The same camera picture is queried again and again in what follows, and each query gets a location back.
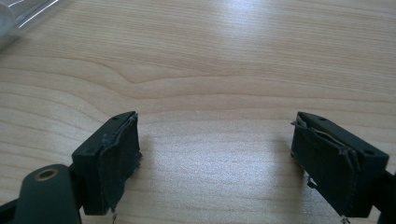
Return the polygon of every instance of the table surface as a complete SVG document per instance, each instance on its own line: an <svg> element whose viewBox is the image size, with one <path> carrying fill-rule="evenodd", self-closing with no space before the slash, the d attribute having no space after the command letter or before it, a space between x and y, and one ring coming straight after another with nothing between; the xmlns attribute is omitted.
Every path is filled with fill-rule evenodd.
<svg viewBox="0 0 396 224"><path fill-rule="evenodd" d="M298 111L387 152L396 170L394 0L61 6L0 51L0 203L131 110L144 158L119 224L339 223L290 157Z"/></svg>

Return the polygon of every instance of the black plastic component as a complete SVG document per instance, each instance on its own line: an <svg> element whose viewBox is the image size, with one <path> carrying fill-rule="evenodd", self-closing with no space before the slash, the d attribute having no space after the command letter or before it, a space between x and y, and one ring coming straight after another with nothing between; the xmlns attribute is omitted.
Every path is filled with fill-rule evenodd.
<svg viewBox="0 0 396 224"><path fill-rule="evenodd" d="M67 166L46 166L23 179L14 224L70 224L80 221Z"/></svg>
<svg viewBox="0 0 396 224"><path fill-rule="evenodd" d="M18 200L14 200L0 206L0 223L12 223L15 216L15 209L17 208L17 201Z"/></svg>
<svg viewBox="0 0 396 224"><path fill-rule="evenodd" d="M89 194L85 214L104 215L116 208L141 156L135 112L113 117L73 153L74 170Z"/></svg>
<svg viewBox="0 0 396 224"><path fill-rule="evenodd" d="M292 124L291 155L313 179L310 187L340 216L368 217L389 155L316 115L299 112Z"/></svg>
<svg viewBox="0 0 396 224"><path fill-rule="evenodd" d="M70 167L51 165L26 176L21 197L0 206L0 223L76 224L81 206L86 215L114 211L142 157L137 114L108 120L72 157Z"/></svg>

